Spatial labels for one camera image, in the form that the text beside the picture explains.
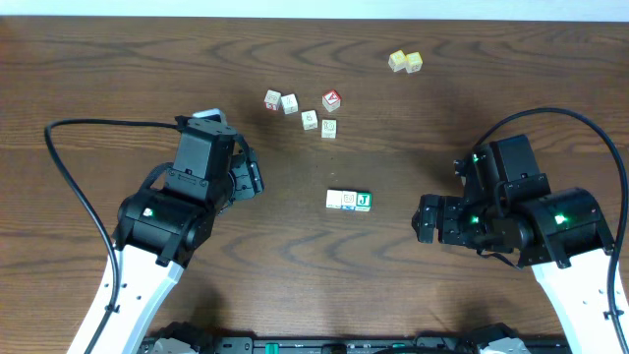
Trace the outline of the green Z cat block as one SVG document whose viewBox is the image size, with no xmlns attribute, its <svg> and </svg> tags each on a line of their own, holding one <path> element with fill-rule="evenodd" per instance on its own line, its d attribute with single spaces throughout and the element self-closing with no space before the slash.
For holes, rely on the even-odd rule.
<svg viewBox="0 0 629 354">
<path fill-rule="evenodd" d="M 327 190 L 325 206 L 327 208 L 340 209 L 342 207 L 343 192 L 338 190 Z"/>
</svg>

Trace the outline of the yellow M airplane block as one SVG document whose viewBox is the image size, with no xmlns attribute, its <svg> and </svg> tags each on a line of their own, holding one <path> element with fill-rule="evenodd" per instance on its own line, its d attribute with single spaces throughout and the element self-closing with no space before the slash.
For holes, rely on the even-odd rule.
<svg viewBox="0 0 629 354">
<path fill-rule="evenodd" d="M 357 194 L 356 211 L 370 211 L 372 208 L 372 194 L 360 192 Z"/>
</svg>

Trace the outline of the yellow K block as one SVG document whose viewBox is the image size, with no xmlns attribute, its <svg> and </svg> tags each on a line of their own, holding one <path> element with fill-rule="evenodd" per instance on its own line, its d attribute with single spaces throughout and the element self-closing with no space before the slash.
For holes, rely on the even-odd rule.
<svg viewBox="0 0 629 354">
<path fill-rule="evenodd" d="M 354 191 L 343 191 L 341 208 L 345 210 L 355 210 L 357 206 L 358 193 Z"/>
</svg>

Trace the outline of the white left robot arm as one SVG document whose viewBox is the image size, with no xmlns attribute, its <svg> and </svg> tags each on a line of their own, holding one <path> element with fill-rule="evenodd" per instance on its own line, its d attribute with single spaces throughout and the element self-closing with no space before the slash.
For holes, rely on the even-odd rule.
<svg viewBox="0 0 629 354">
<path fill-rule="evenodd" d="M 219 109 L 180 116 L 174 162 L 156 167 L 118 211 L 114 260 L 69 350 L 135 353 L 216 216 L 263 190 L 257 157 Z"/>
</svg>

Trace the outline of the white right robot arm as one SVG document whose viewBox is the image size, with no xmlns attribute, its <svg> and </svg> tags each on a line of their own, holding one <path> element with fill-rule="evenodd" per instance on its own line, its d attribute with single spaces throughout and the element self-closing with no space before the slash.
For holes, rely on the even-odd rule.
<svg viewBox="0 0 629 354">
<path fill-rule="evenodd" d="M 519 253 L 556 312 L 574 353 L 618 353 L 607 300 L 613 238 L 594 196 L 553 192 L 524 135 L 476 146 L 455 163 L 461 197 L 424 195 L 412 218 L 420 242 L 483 258 Z"/>
</svg>

